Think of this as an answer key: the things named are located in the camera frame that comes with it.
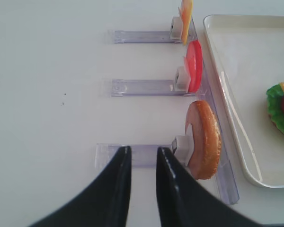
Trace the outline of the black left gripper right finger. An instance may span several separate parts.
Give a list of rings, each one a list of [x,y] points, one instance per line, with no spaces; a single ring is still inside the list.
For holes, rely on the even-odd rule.
[[[157,153],[157,203],[163,227],[256,227],[202,187],[170,149]]]

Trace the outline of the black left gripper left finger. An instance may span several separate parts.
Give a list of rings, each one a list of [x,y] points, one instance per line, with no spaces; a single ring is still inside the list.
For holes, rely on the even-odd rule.
[[[120,147],[85,190],[33,226],[124,227],[130,204],[131,179],[131,147]]]

